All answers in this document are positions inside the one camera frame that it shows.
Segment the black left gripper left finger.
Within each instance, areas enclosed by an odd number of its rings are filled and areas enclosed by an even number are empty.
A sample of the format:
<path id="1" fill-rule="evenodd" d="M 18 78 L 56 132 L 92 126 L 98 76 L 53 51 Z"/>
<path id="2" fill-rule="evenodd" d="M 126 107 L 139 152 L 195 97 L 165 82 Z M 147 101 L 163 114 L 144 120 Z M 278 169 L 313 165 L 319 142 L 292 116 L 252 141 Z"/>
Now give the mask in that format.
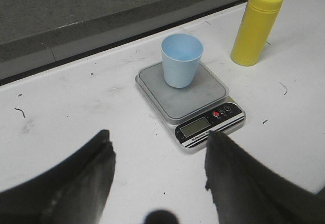
<path id="1" fill-rule="evenodd" d="M 99 223 L 115 173 L 109 131 L 60 164 L 1 192 L 1 223 Z"/>

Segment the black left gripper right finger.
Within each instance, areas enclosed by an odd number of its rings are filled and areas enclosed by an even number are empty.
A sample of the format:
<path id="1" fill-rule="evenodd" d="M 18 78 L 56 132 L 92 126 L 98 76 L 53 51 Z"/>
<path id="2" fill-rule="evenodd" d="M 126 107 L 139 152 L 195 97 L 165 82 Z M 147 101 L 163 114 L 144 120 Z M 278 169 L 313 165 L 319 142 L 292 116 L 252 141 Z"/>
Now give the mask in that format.
<path id="1" fill-rule="evenodd" d="M 219 223 L 324 223 L 324 190 L 312 194 L 274 173 L 222 132 L 205 158 Z"/>

